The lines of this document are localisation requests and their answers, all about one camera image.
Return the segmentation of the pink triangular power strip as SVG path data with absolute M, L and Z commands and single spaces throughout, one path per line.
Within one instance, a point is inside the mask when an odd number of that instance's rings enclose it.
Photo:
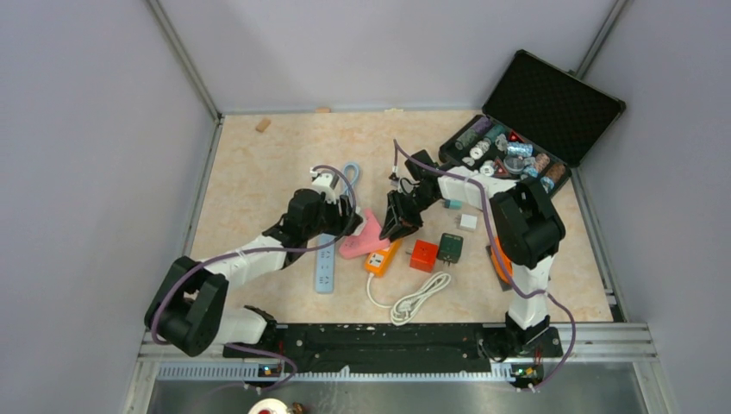
M 372 210 L 364 209 L 363 217 L 365 224 L 362 226 L 361 232 L 358 235 L 346 237 L 338 249 L 338 253 L 343 259 L 354 259 L 390 246 L 388 238 L 379 238 L 382 226 Z

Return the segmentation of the orange power strip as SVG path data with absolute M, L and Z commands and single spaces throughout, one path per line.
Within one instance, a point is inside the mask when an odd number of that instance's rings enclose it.
M 399 239 L 393 241 L 387 248 L 379 249 L 370 253 L 364 262 L 364 269 L 366 272 L 374 277 L 383 277 L 390 267 L 393 259 L 396 257 L 396 253 L 402 243 L 403 240 Z

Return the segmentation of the green cube socket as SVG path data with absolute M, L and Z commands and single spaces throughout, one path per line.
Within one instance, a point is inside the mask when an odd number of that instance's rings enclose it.
M 448 264 L 458 263 L 462 255 L 463 246 L 463 236 L 443 233 L 440 237 L 436 258 Z

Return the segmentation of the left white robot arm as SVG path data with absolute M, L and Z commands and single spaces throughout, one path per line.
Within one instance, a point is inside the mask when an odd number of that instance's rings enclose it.
M 325 191 L 294 192 L 286 212 L 240 248 L 207 260 L 183 255 L 167 270 L 144 316 L 158 345 L 200 355 L 218 336 L 229 290 L 289 267 L 313 251 L 320 235 L 351 235 L 362 223 L 353 194 L 330 197 Z

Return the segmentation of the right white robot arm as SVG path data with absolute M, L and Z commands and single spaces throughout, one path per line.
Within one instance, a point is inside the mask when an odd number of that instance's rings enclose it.
M 423 225 L 421 213 L 439 201 L 460 201 L 482 211 L 491 258 L 514 289 L 506 313 L 506 345 L 514 354 L 530 354 L 549 328 L 549 274 L 565 237 L 565 225 L 542 183 L 495 178 L 464 165 L 437 165 L 426 151 L 411 155 L 405 165 L 415 182 L 388 193 L 380 238 L 393 242 L 414 234 Z

